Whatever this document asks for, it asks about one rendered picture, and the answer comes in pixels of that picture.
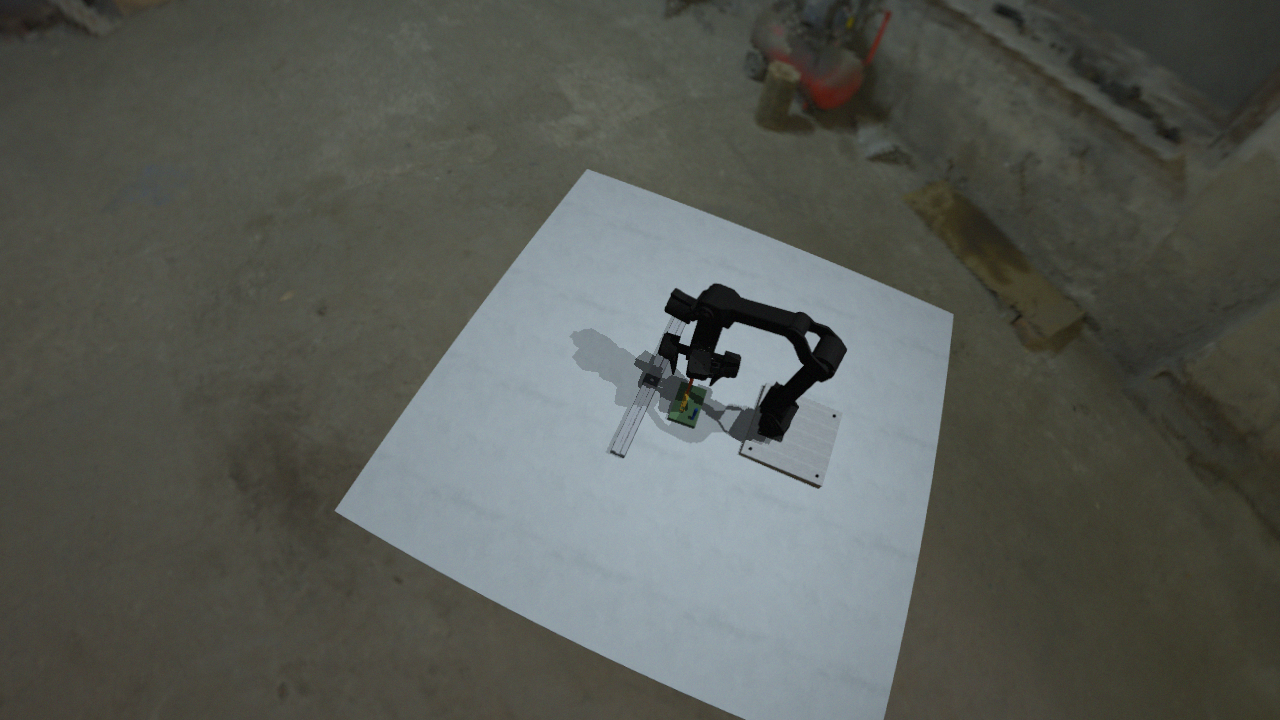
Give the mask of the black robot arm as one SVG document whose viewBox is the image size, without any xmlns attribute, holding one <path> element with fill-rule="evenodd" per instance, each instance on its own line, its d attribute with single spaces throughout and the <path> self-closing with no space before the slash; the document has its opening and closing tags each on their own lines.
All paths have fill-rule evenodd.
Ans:
<svg viewBox="0 0 1280 720">
<path fill-rule="evenodd" d="M 690 324 L 698 320 L 696 333 L 704 340 L 718 340 L 726 329 L 739 322 L 774 334 L 786 336 L 794 343 L 803 368 L 786 386 L 774 383 L 759 405 L 762 419 L 756 433 L 781 442 L 797 413 L 799 398 L 812 384 L 833 378 L 838 370 L 847 347 L 828 325 L 813 322 L 806 313 L 790 313 L 780 307 L 741 299 L 735 290 L 723 284 L 710 284 L 698 299 L 675 288 L 666 305 L 666 313 Z M 806 341 L 806 332 L 820 340 L 813 350 Z M 721 363 L 716 363 L 713 348 L 698 348 L 691 345 L 686 354 L 687 372 L 691 379 L 707 380 L 718 375 Z M 759 433 L 760 432 L 760 433 Z M 781 441 L 780 441 L 781 439 Z"/>
</svg>

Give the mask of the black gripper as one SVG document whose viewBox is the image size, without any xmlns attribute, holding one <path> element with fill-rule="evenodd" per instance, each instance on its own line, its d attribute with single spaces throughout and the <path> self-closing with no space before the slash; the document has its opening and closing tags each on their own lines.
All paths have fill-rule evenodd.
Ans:
<svg viewBox="0 0 1280 720">
<path fill-rule="evenodd" d="M 671 334 L 667 332 L 663 336 L 660 341 L 660 347 L 658 350 L 658 354 L 660 356 L 669 360 L 672 375 L 675 375 L 678 354 L 686 355 L 691 345 L 698 345 L 698 348 L 704 348 L 704 350 L 707 350 L 707 347 L 713 348 L 714 354 L 713 357 L 716 357 L 716 363 L 721 363 L 721 370 L 717 377 L 714 375 L 713 379 L 710 379 L 710 386 L 713 386 L 722 377 L 736 378 L 741 357 L 739 354 L 732 354 L 730 351 L 726 351 L 724 355 L 716 354 L 716 346 L 718 345 L 721 337 L 718 340 L 704 340 L 696 333 L 696 331 L 694 331 L 690 346 L 678 343 L 680 338 L 681 336 Z"/>
</svg>

